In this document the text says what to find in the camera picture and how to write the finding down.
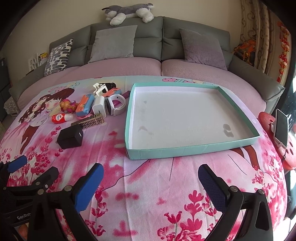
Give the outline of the white smart watch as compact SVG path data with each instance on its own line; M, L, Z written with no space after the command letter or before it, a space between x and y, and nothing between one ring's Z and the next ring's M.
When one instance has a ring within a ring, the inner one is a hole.
M109 115L120 115L125 111L126 99L120 94L114 94L105 99L105 105Z

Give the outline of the dark blue cabinet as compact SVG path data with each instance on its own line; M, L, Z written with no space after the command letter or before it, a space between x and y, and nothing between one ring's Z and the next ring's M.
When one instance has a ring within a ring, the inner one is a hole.
M0 119L3 121L7 116L4 109L5 102L11 97L9 89L11 87L8 67L5 58L1 58L0 63Z

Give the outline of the purple lighter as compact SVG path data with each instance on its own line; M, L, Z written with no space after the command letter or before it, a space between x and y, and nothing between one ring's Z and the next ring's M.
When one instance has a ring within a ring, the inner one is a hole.
M122 96L127 99L130 96L130 91L126 91L125 93L122 94Z

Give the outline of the red hanging ornament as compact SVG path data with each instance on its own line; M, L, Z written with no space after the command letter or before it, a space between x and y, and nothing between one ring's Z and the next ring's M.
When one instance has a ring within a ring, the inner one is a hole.
M278 57L278 63L280 65L279 76L277 78L277 82L284 85L284 73L288 67L288 53L290 51L290 43L288 37L290 36L290 32L286 28L286 26L278 21L278 27L280 28L280 46L282 48L282 52Z

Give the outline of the white power adapter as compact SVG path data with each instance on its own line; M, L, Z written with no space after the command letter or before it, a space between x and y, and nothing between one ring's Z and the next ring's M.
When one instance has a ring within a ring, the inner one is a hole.
M103 118L106 118L105 98L103 96L95 97L92 110L94 114L101 114Z

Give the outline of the black power adapter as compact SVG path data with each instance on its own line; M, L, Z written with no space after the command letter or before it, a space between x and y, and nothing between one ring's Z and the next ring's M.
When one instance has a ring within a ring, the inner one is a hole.
M60 131L57 144L61 149L70 149L82 146L83 130L80 125L64 128Z

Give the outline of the blue orange toy block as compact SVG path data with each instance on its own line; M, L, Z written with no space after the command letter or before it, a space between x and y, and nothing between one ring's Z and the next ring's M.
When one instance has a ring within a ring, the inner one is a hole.
M86 117L92 108L93 101L95 100L93 94L86 94L83 95L81 101L79 102L77 108L76 108L76 115L79 118L84 118Z
M112 88L111 90L107 91L106 93L103 93L103 97L110 97L114 94L121 94L121 89L120 88Z

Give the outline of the grey sofa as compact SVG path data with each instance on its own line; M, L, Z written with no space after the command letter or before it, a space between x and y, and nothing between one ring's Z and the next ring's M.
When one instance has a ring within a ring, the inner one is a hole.
M49 45L53 49L68 40L73 41L65 70L46 77L45 66L42 65L10 88L9 92L17 106L24 108L41 90L59 83L123 75L192 78L218 84L234 92L254 114L263 111L269 102L278 100L284 92L285 88L281 84L230 52L228 31L165 16L158 16L150 23L143 23L136 18L128 19L125 25L137 27L132 58L90 63L96 32L109 30L110 25L101 22L76 30ZM226 69L185 62L180 29L217 38Z

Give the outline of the black toy car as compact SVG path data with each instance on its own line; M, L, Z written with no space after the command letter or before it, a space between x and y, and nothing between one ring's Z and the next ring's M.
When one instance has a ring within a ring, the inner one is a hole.
M105 83L108 90L111 90L113 88L116 88L116 84L113 82Z

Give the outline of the red glue bottle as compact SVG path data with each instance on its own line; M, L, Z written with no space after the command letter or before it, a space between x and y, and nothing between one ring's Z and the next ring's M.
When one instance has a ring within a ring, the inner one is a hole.
M72 121L74 115L71 113L59 113L52 116L51 121L55 124L65 123L67 121Z

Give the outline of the black white patterned cushion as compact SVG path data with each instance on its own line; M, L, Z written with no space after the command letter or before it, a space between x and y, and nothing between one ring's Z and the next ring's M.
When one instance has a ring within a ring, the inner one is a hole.
M44 69L44 76L63 71L67 67L72 45L73 39L70 39L51 50Z

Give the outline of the pink brown puppy figure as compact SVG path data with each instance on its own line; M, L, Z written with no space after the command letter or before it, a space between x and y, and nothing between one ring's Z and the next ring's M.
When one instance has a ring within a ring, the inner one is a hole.
M70 101L69 99L64 99L60 102L60 109L64 113L74 113L78 103L76 101Z

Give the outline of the gold black patterned lighter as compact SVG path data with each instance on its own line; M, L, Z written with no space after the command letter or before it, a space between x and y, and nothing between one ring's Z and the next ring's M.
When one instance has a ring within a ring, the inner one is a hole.
M83 118L81 120L75 121L71 126L80 126L83 130L91 128L93 126L98 126L104 123L104 119L100 113L91 115L89 117Z

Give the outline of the white hair claw clip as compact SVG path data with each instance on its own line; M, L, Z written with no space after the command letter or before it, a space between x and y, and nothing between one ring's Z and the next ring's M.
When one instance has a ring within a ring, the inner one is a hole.
M108 88L106 86L106 84L102 84L102 83L95 83L93 85L95 91L93 92L93 95L96 96L102 96L105 93L108 92Z

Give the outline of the light grey cushion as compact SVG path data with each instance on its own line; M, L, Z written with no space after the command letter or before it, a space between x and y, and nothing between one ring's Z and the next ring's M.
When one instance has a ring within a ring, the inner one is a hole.
M88 63L107 59L132 58L137 25L98 30Z

